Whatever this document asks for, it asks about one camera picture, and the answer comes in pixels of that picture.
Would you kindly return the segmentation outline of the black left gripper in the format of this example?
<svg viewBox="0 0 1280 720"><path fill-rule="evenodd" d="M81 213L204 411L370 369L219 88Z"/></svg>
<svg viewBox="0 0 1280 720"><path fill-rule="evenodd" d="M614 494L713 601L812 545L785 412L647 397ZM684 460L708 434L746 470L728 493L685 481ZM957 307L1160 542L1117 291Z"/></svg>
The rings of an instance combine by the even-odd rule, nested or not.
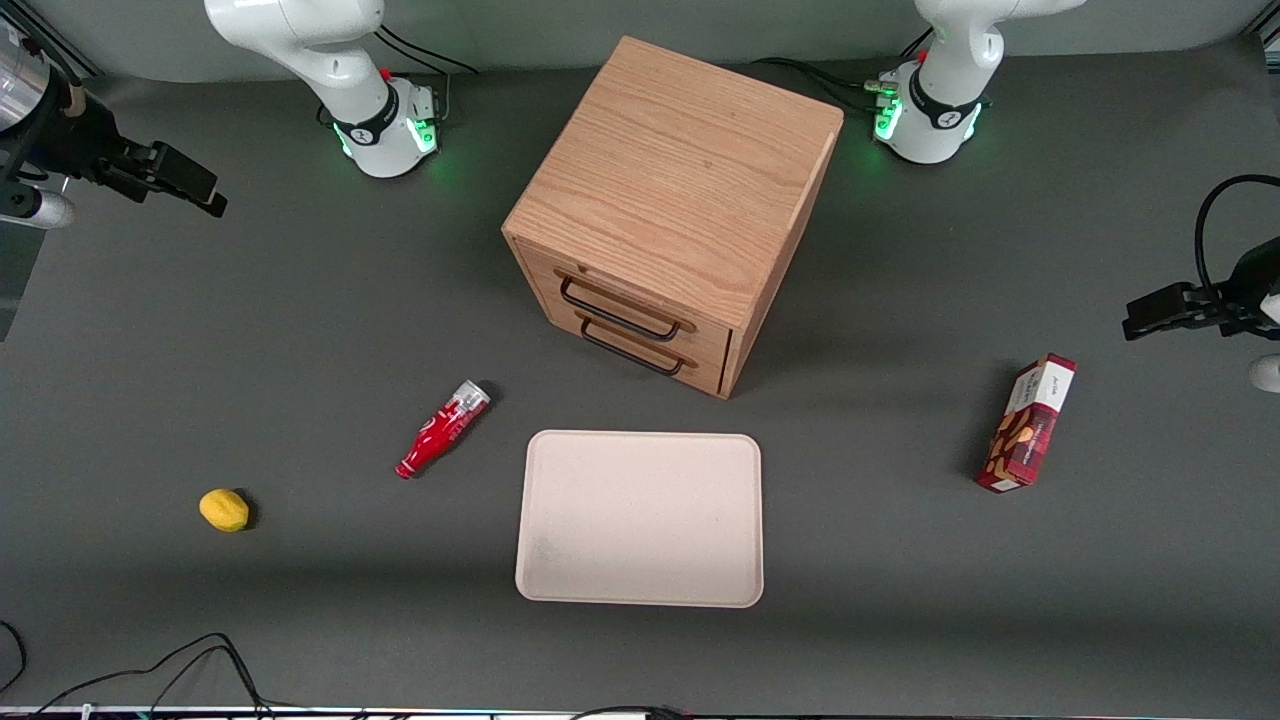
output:
<svg viewBox="0 0 1280 720"><path fill-rule="evenodd" d="M1231 272L1231 301L1236 316L1251 332L1266 340L1277 338L1279 238L1254 246L1240 256ZM1137 341L1166 331L1216 329L1224 338L1238 334L1226 323L1231 306L1216 295L1216 288L1175 282L1126 305L1121 323L1126 341Z"/></svg>

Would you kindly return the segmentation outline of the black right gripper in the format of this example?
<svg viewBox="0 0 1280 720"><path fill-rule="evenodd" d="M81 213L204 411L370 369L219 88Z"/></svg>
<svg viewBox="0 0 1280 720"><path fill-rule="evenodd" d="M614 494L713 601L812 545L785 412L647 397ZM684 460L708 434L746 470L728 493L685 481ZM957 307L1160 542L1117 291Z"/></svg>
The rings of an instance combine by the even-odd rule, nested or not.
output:
<svg viewBox="0 0 1280 720"><path fill-rule="evenodd" d="M152 193L189 202L210 217L221 218L228 200L218 192L218 177L207 168L161 141L132 147L108 167L123 147L114 115L95 97L78 117L67 117L67 86L55 79L41 94L32 88L3 87L3 192L20 178L29 163L45 173L83 179L113 190L133 202Z"/></svg>

